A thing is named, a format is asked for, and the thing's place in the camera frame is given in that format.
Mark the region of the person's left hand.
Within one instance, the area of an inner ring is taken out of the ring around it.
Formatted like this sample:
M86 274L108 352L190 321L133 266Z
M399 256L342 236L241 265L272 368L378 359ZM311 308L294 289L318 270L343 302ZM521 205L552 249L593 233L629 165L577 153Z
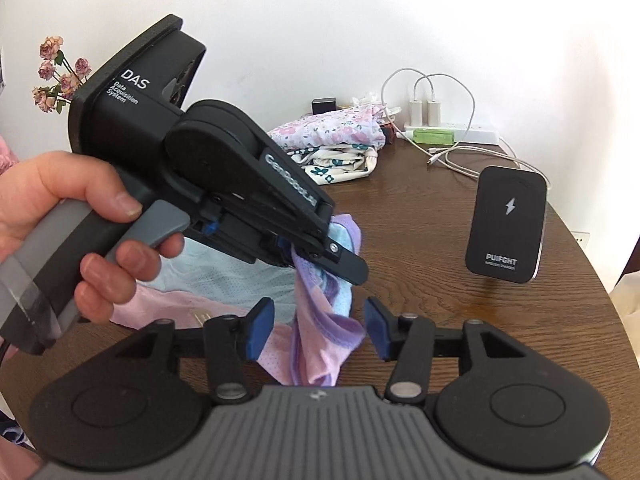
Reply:
M115 168L102 160L66 152L49 152L19 162L1 176L1 257L12 255L26 236L61 200L83 200L100 216L119 223L136 220L142 205L122 183ZM127 240L111 263L97 254L82 258L75 302L84 318L108 321L116 304L134 298L137 282L160 274L160 259L183 251L184 238L171 235L157 248Z

